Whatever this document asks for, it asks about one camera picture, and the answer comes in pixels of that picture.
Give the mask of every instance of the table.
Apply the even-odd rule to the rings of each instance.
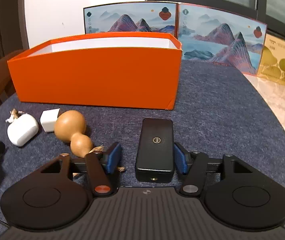
[[[58,107],[84,114],[90,127],[87,134],[95,145],[121,143],[121,165],[127,168],[121,185],[160,186],[138,182],[134,173],[142,120],[149,117],[171,119],[175,141],[187,150],[200,150],[215,158],[236,155],[285,187],[285,131],[259,93],[236,68],[183,60],[173,111],[21,103],[16,95],[11,96],[0,106],[0,140],[7,147],[0,163],[0,197],[50,159],[70,153],[68,145],[42,129],[24,147],[12,145],[5,123],[9,111],[25,111],[39,122],[42,111]],[[82,180],[79,183],[85,183],[85,176]],[[179,184],[175,174],[166,185]]]

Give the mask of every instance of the white wall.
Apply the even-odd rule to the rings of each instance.
[[[29,47],[47,40],[84,34],[83,8],[144,0],[25,0]]]

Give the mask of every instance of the mountain painting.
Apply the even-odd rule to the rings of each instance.
[[[176,3],[132,2],[84,8],[85,33],[162,32],[175,35]]]
[[[217,9],[179,5],[183,59],[233,66],[256,75],[266,28],[261,22]]]

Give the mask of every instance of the blue clamp pad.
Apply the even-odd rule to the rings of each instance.
[[[122,147],[120,143],[117,143],[116,146],[111,146],[113,149],[108,154],[107,164],[105,170],[107,173],[114,173],[117,164],[120,161]]]
[[[176,144],[174,144],[174,152],[175,152],[175,163],[176,163],[178,172],[182,174],[187,174],[188,165],[186,161],[186,156]]]

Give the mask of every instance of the white cube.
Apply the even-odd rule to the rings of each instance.
[[[38,132],[38,122],[30,114],[23,114],[7,129],[9,140],[16,146],[23,146]]]
[[[45,132],[53,132],[55,122],[59,117],[60,108],[43,111],[40,117],[40,123]]]

